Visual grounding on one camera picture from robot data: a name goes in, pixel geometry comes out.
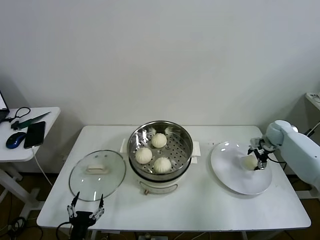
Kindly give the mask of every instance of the laptop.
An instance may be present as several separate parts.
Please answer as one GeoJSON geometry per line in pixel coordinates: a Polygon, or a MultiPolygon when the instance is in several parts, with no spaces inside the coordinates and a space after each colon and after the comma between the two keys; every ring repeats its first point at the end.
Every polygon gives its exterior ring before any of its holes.
{"type": "Polygon", "coordinates": [[[6,101],[0,91],[0,123],[2,119],[5,119],[6,116],[10,113],[10,110],[6,104],[6,101]]]}

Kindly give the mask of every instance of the power cord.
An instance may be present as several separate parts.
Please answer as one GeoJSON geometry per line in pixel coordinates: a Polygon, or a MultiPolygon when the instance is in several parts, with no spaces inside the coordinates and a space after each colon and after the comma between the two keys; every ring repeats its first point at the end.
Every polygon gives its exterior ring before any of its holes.
{"type": "Polygon", "coordinates": [[[44,236],[44,231],[39,226],[26,226],[27,220],[24,217],[16,217],[12,220],[10,224],[8,224],[9,230],[0,235],[0,238],[4,237],[5,235],[8,235],[10,239],[16,239],[18,236],[20,236],[25,229],[31,229],[31,228],[37,228],[41,231],[41,236],[39,240],[41,240],[44,236]]]}
{"type": "Polygon", "coordinates": [[[8,225],[9,225],[9,222],[10,222],[11,211],[12,211],[12,193],[10,192],[10,208],[9,208],[8,220],[6,222],[6,224],[8,224],[8,225]]]}
{"type": "Polygon", "coordinates": [[[201,234],[199,234],[199,235],[197,235],[197,236],[195,236],[195,237],[193,237],[193,238],[191,238],[191,240],[195,240],[195,239],[197,239],[198,237],[200,237],[200,236],[202,236],[203,234],[206,234],[207,232],[203,232],[203,233],[201,233],[201,234]]]}
{"type": "Polygon", "coordinates": [[[306,134],[307,137],[311,137],[313,134],[313,131],[316,130],[316,128],[320,125],[320,121],[306,134]]]}
{"type": "Polygon", "coordinates": [[[63,223],[61,223],[56,229],[55,229],[55,237],[57,240],[60,240],[59,238],[59,228],[61,228],[63,225],[67,225],[67,224],[70,224],[69,221],[65,221],[63,223]]]}
{"type": "Polygon", "coordinates": [[[274,162],[274,163],[277,163],[277,164],[286,164],[285,161],[275,161],[275,160],[272,160],[269,156],[267,157],[271,162],[274,162]]]}
{"type": "Polygon", "coordinates": [[[287,231],[284,231],[284,232],[291,238],[291,240],[295,240],[295,239],[290,235],[289,232],[287,232],[287,231]]]}
{"type": "Polygon", "coordinates": [[[15,112],[14,117],[4,118],[4,119],[0,120],[0,123],[2,123],[2,122],[9,122],[9,123],[11,123],[13,120],[15,120],[15,119],[20,119],[20,118],[24,117],[25,115],[28,115],[30,112],[31,112],[31,109],[30,109],[29,107],[26,107],[26,106],[20,107],[20,108],[15,112]],[[21,109],[27,109],[27,113],[24,113],[24,114],[18,116],[18,112],[19,112],[21,109]]]}
{"type": "Polygon", "coordinates": [[[182,236],[182,234],[184,234],[185,232],[180,233],[178,236],[176,236],[173,240],[177,240],[180,236],[182,236]]]}
{"type": "Polygon", "coordinates": [[[41,168],[36,153],[35,153],[35,146],[32,147],[32,153],[33,153],[33,157],[35,159],[36,164],[38,165],[39,169],[41,170],[41,172],[43,173],[43,175],[45,176],[46,180],[49,182],[49,184],[51,185],[51,187],[53,187],[52,182],[49,180],[49,178],[47,177],[47,175],[45,174],[45,172],[43,171],[43,169],[41,168]]]}

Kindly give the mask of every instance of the blue mouse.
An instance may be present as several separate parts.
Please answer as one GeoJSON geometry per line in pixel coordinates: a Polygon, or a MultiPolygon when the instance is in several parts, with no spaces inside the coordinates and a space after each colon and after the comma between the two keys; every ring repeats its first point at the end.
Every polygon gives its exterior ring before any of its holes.
{"type": "Polygon", "coordinates": [[[26,135],[27,134],[23,131],[12,134],[6,141],[5,146],[8,149],[15,149],[25,139],[26,135]]]}

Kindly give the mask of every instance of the black phone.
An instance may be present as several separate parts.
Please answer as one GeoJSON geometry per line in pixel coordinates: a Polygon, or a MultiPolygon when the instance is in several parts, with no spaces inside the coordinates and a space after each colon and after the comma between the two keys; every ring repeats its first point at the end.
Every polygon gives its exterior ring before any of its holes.
{"type": "Polygon", "coordinates": [[[45,139],[46,122],[40,121],[28,126],[23,147],[25,149],[32,148],[43,144],[45,139]]]}

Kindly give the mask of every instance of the small white side table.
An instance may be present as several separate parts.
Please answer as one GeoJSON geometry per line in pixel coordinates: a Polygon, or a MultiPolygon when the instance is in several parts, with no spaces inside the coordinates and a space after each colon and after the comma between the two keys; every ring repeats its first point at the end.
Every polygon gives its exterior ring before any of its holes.
{"type": "Polygon", "coordinates": [[[318,93],[315,92],[307,92],[305,94],[305,98],[308,99],[317,109],[320,110],[320,102],[317,102],[315,98],[320,97],[318,93]]]}
{"type": "MultiPolygon", "coordinates": [[[[11,109],[10,114],[7,117],[13,118],[16,114],[16,111],[17,109],[11,109]]],[[[28,115],[20,118],[19,121],[23,122],[47,112],[51,113],[40,120],[45,121],[44,137],[46,137],[49,130],[56,121],[58,115],[60,114],[59,107],[31,108],[31,112],[28,115]]],[[[24,149],[24,142],[22,142],[15,149],[6,148],[7,139],[15,133],[15,131],[11,129],[12,123],[2,122],[0,124],[0,184],[5,187],[5,190],[0,195],[0,202],[4,199],[8,191],[11,192],[25,203],[20,216],[27,219],[30,211],[41,210],[42,206],[44,205],[44,201],[36,200],[36,197],[40,191],[39,188],[34,188],[32,189],[31,193],[28,193],[16,182],[17,180],[22,180],[22,176],[18,173],[18,171],[13,167],[11,163],[29,161],[33,158],[33,152],[31,149],[24,149]]],[[[26,127],[19,132],[27,132],[27,129],[28,128],[26,127]]],[[[38,149],[39,146],[35,147],[34,152],[36,153],[38,149]]]]}

